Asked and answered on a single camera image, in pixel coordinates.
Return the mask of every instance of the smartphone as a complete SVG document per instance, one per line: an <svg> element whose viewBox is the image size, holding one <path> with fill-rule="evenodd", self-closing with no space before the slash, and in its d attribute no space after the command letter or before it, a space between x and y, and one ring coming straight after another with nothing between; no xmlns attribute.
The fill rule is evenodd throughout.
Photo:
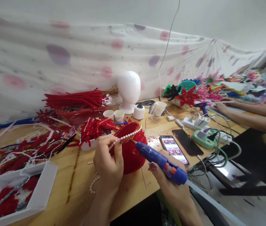
<svg viewBox="0 0 266 226"><path fill-rule="evenodd" d="M197 144L195 144L195 142L182 129L172 130L172 133L175 134L176 138L179 140L181 145L190 156L204 154L203 151L197 146Z"/></svg>
<svg viewBox="0 0 266 226"><path fill-rule="evenodd" d="M172 156L174 156L179 161L182 161L185 166L190 165L189 161L186 159L180 147L172 136L160 136L160 140L164 146L164 149L167 150Z"/></svg>

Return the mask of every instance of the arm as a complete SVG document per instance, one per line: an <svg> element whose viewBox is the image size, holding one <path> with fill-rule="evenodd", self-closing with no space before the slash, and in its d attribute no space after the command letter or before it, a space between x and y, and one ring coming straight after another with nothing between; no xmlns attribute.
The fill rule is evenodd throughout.
<svg viewBox="0 0 266 226"><path fill-rule="evenodd" d="M167 151L161 150L160 153L168 158L171 163L185 170L184 164L169 155ZM164 172L156 163L149 163L149 166L149 170L155 176L165 198L178 213L181 223L186 226L202 226L203 223L191 198L188 184L179 186L173 184L166 178Z"/></svg>
<svg viewBox="0 0 266 226"><path fill-rule="evenodd" d="M221 101L223 100L233 100L231 98L223 98ZM262 115L262 116L266 116L266 106L265 105L250 105L250 104L245 104L245 103L239 103L237 101L233 102L233 103L228 103L228 105L235 107L235 108L239 108L251 113L255 113L258 115Z"/></svg>
<svg viewBox="0 0 266 226"><path fill-rule="evenodd" d="M113 135L98 138L93 162L100 176L98 190L84 222L84 226L106 226L113 199L124 173L122 140L114 145L114 156L111 157L108 145L115 142Z"/></svg>
<svg viewBox="0 0 266 226"><path fill-rule="evenodd" d="M234 111L230 111L228 107L226 107L222 103L216 104L216 108L222 114L226 115L228 118L230 118L232 121L238 124L243 124L248 127L254 128L256 130L266 132L266 118L264 117L251 116L251 115L246 115L246 114L241 114L241 113L237 113Z"/></svg>

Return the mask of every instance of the white foam mannequin head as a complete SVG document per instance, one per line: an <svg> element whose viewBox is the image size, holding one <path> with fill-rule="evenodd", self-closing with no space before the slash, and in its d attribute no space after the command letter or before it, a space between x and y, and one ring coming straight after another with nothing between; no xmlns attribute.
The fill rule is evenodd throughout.
<svg viewBox="0 0 266 226"><path fill-rule="evenodd" d="M125 71L117 79L119 94L123 103L119 106L125 114L133 114L135 103L140 96L140 78L134 71Z"/></svg>

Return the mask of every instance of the power strip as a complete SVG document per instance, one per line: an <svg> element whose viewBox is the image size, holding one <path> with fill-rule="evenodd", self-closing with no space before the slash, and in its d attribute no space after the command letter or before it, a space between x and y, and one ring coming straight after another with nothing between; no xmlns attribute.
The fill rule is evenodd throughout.
<svg viewBox="0 0 266 226"><path fill-rule="evenodd" d="M189 118L188 117L185 117L184 120L181 121L181 123L186 126L186 127L189 127L193 130L201 130L201 129L207 129L209 128L209 126L207 126L207 124L210 122L210 119L209 118L204 118L204 120L200 119L201 122L199 124L199 122L197 122L197 120L193 120L192 122L189 121ZM209 135L212 135L214 132L212 132L213 130L209 130L208 131L208 134ZM225 132L221 132L221 136L220 136L220 142L223 143L223 144L229 144L230 142L232 142L232 138L231 138L231 135L225 133Z"/></svg>

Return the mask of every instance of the white backdrop cloth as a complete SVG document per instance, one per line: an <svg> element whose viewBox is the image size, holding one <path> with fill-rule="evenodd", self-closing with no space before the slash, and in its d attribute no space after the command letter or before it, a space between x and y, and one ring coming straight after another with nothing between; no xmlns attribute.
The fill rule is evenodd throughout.
<svg viewBox="0 0 266 226"><path fill-rule="evenodd" d="M169 31L135 24L77 26L0 14L0 123L34 116L45 93L108 90L127 70L140 76L140 100L157 97L168 37ZM263 53L172 32L161 86L219 68L229 76Z"/></svg>

